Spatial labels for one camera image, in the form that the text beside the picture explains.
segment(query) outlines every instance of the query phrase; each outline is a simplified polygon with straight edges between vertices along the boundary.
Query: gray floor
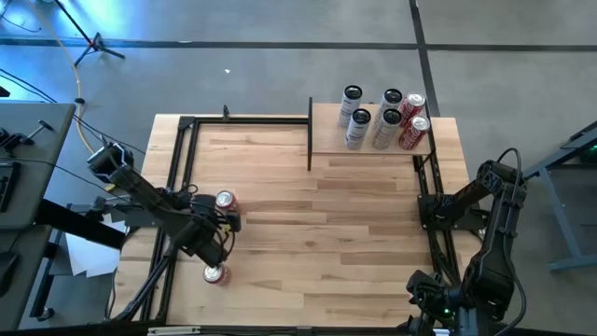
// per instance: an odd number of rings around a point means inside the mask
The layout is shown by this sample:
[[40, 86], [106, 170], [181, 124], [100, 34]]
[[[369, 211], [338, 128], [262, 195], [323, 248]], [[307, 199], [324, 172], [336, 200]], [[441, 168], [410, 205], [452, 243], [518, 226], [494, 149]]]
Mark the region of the gray floor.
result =
[[[99, 30], [117, 39], [414, 42], [408, 0], [65, 3], [86, 31]], [[597, 44], [595, 4], [588, 0], [421, 0], [420, 8], [429, 43], [564, 45]], [[60, 36], [78, 37], [54, 5], [36, 6]], [[7, 17], [32, 29], [41, 24], [22, 0], [14, 0]], [[24, 34], [0, 21], [2, 36], [48, 37], [49, 32]], [[69, 48], [73, 57], [80, 51]], [[388, 87], [423, 90], [418, 54], [410, 50], [118, 51], [127, 59], [95, 53], [79, 66], [83, 97], [88, 101], [85, 120], [138, 147], [145, 146], [156, 113], [213, 113], [223, 104], [232, 113], [304, 113], [308, 96], [317, 102], [338, 101], [341, 89], [352, 83], [364, 88], [365, 101], [374, 102]], [[521, 151], [523, 166], [529, 166], [594, 121], [596, 56], [591, 52], [430, 52], [440, 113], [458, 120], [469, 174], [512, 146]], [[0, 67], [59, 101], [76, 97], [74, 76], [58, 48], [0, 46]], [[7, 87], [19, 99], [35, 98]], [[73, 128], [59, 164], [92, 178], [85, 165], [88, 155]], [[140, 167], [142, 161], [137, 158], [136, 165]], [[90, 202], [98, 191], [57, 172], [47, 197], [57, 203], [82, 203]], [[521, 211], [519, 234], [513, 258], [529, 298], [521, 326], [594, 334], [597, 268], [548, 271], [547, 263], [566, 256], [566, 249], [536, 181]], [[59, 279], [50, 294], [57, 316], [43, 323], [24, 318], [21, 327], [100, 320], [109, 282], [109, 277]], [[507, 320], [518, 308], [516, 294]]]

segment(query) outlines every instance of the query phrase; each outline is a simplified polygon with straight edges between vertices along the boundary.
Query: white can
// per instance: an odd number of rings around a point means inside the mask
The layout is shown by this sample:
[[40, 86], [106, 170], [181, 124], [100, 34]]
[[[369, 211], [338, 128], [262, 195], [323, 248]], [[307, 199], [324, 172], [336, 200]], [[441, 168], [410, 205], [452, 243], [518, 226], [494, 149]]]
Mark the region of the white can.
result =
[[342, 103], [340, 104], [340, 118], [338, 126], [347, 127], [353, 116], [353, 112], [361, 105], [361, 96], [363, 91], [356, 85], [349, 85], [342, 94]]
[[401, 101], [402, 92], [400, 92], [398, 89], [388, 89], [383, 93], [382, 101], [380, 102], [380, 108], [378, 108], [377, 114], [375, 115], [373, 130], [377, 131], [377, 127], [380, 125], [380, 120], [382, 119], [383, 113], [390, 108], [398, 109]]
[[402, 116], [397, 109], [389, 108], [385, 110], [380, 125], [373, 134], [373, 147], [376, 149], [388, 148], [390, 143], [396, 138], [401, 120]]
[[360, 149], [365, 140], [365, 134], [369, 128], [371, 121], [371, 114], [364, 108], [357, 108], [353, 112], [351, 121], [348, 124], [348, 131], [346, 131], [346, 138], [344, 144], [348, 149]]

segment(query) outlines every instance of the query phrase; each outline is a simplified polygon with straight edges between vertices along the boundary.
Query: wooden shelf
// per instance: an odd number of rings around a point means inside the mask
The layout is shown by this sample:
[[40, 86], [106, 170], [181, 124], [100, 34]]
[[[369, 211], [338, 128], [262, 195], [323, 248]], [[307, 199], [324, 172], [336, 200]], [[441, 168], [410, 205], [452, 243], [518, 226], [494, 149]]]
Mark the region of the wooden shelf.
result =
[[[361, 104], [375, 118], [378, 106], [376, 104]], [[371, 144], [373, 136], [373, 120], [365, 135], [363, 146], [358, 150], [351, 150], [344, 145], [346, 129], [338, 126], [340, 104], [313, 104], [313, 154], [381, 154], [381, 155], [426, 155], [431, 152], [427, 135], [419, 145], [411, 150], [401, 148], [396, 142], [387, 149], [376, 149]]]

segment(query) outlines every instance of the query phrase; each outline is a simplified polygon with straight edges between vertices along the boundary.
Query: workbench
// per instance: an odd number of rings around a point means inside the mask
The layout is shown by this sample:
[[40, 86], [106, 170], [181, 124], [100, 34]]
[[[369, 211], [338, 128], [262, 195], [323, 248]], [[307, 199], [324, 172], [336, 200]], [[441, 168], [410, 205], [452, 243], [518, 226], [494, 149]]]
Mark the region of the workbench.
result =
[[[330, 112], [315, 113], [315, 130], [338, 118], [338, 105], [313, 105], [317, 110]], [[369, 110], [377, 112], [374, 105]], [[142, 175], [156, 187], [167, 185], [180, 118], [155, 117]], [[431, 120], [444, 191], [454, 193], [468, 183], [456, 120]], [[337, 153], [318, 134], [313, 131], [308, 171], [304, 125], [201, 125], [190, 182], [199, 193], [234, 192], [243, 229], [226, 263], [225, 287], [204, 282], [201, 260], [178, 253], [169, 325], [394, 327], [419, 314], [405, 285], [415, 270], [433, 269], [419, 221], [415, 152]], [[425, 142], [420, 147], [428, 151]], [[432, 176], [429, 161], [425, 169]], [[178, 189], [183, 173], [181, 165]], [[143, 228], [124, 245], [112, 316], [145, 281], [156, 231]], [[452, 234], [462, 273], [479, 239]], [[152, 313], [162, 290], [160, 282]]]

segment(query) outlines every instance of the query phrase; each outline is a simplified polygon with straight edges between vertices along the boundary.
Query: soda can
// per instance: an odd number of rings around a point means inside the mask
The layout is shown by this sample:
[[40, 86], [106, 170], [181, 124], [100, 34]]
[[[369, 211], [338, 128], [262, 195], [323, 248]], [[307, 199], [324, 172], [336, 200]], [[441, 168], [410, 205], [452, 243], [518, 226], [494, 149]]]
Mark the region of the soda can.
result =
[[344, 140], [344, 144], [348, 149], [359, 149], [363, 146], [363, 140], [365, 140], [370, 121], [371, 114], [366, 109], [357, 108], [353, 112]]
[[409, 93], [407, 98], [402, 101], [398, 111], [402, 115], [402, 121], [400, 121], [400, 127], [404, 128], [409, 122], [410, 118], [416, 116], [423, 110], [425, 106], [425, 97], [419, 93]]
[[203, 280], [208, 284], [224, 286], [230, 280], [230, 269], [224, 264], [216, 267], [205, 266]]
[[373, 134], [373, 147], [376, 149], [388, 148], [396, 137], [401, 120], [402, 116], [397, 109], [389, 108], [385, 110], [380, 125]]
[[361, 105], [363, 91], [356, 85], [349, 85], [344, 89], [342, 104], [340, 105], [340, 118], [338, 126], [347, 127], [351, 121], [353, 112]]
[[388, 89], [383, 93], [382, 101], [380, 102], [380, 108], [377, 110], [375, 115], [375, 122], [373, 122], [373, 130], [377, 130], [382, 119], [383, 112], [390, 108], [398, 109], [400, 102], [402, 101], [402, 92], [397, 89]]
[[223, 212], [236, 210], [236, 196], [232, 191], [222, 190], [215, 196], [215, 205]]
[[404, 149], [413, 149], [419, 145], [423, 136], [429, 132], [431, 123], [423, 116], [410, 118], [408, 124], [398, 137], [398, 144]]

